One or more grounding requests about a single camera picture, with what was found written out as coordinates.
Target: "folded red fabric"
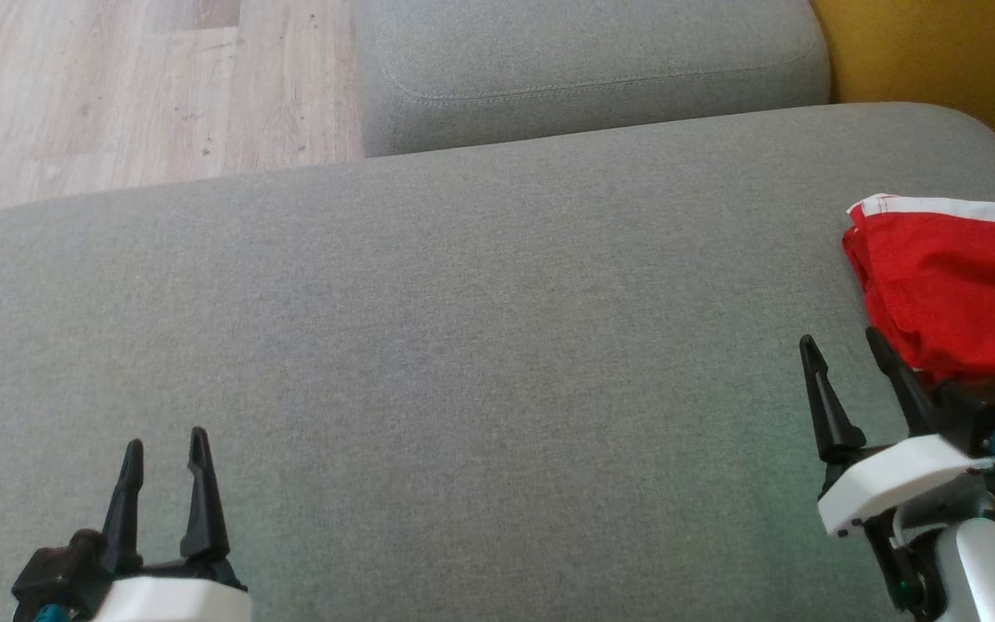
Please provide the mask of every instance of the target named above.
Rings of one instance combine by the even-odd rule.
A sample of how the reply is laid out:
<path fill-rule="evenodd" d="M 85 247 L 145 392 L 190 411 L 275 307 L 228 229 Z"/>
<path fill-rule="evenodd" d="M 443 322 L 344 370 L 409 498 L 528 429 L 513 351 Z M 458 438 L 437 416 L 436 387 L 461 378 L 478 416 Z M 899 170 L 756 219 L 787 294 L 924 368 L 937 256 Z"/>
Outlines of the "folded red fabric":
<path fill-rule="evenodd" d="M 995 378 L 995 202 L 874 194 L 842 244 L 870 321 L 934 379 Z"/>

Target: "white stripe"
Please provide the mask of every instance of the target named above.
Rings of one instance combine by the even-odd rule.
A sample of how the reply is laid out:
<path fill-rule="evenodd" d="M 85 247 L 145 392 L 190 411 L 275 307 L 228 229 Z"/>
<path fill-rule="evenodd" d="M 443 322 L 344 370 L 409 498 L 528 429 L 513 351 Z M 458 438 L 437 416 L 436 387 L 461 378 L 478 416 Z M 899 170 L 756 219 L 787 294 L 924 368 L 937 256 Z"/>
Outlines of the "white stripe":
<path fill-rule="evenodd" d="M 995 202 L 990 201 L 944 200 L 944 198 L 874 194 L 860 202 L 864 216 L 873 216 L 876 213 L 945 213 L 947 216 L 995 223 Z"/>

